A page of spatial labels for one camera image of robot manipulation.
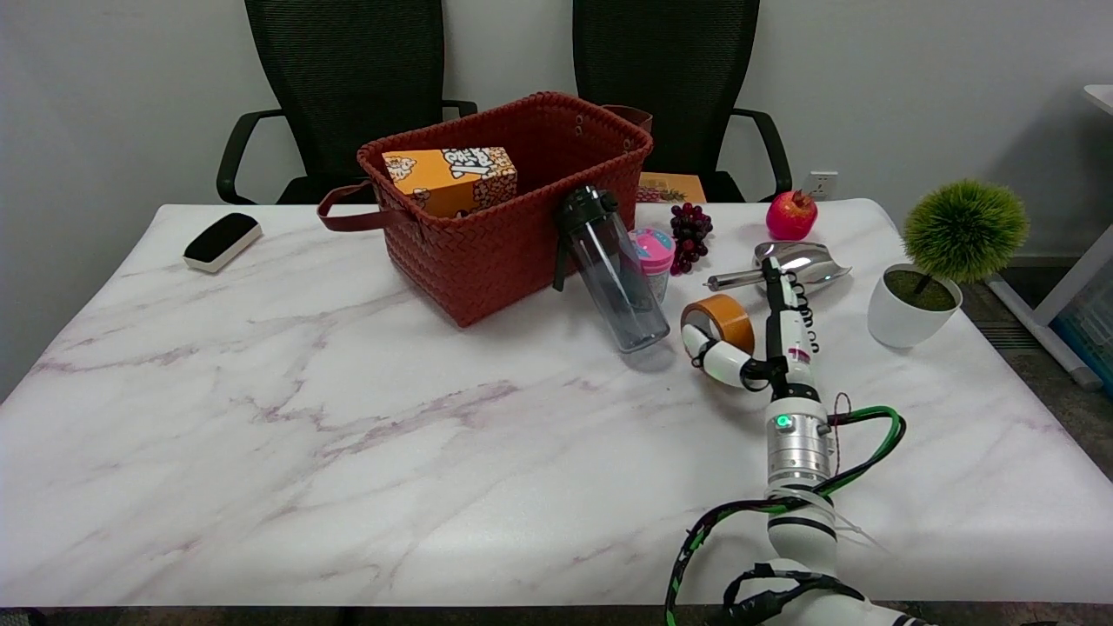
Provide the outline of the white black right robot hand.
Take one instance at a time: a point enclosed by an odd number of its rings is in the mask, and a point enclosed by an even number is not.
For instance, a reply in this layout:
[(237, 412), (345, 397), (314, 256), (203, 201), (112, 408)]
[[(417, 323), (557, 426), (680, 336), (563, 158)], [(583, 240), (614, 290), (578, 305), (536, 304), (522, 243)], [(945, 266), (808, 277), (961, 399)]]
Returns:
[(764, 321), (764, 358), (756, 358), (756, 332), (743, 306), (730, 296), (690, 303), (681, 313), (681, 341), (697, 369), (726, 385), (785, 397), (819, 400), (812, 376), (817, 349), (812, 314), (791, 270), (771, 257), (756, 271), (769, 314)]

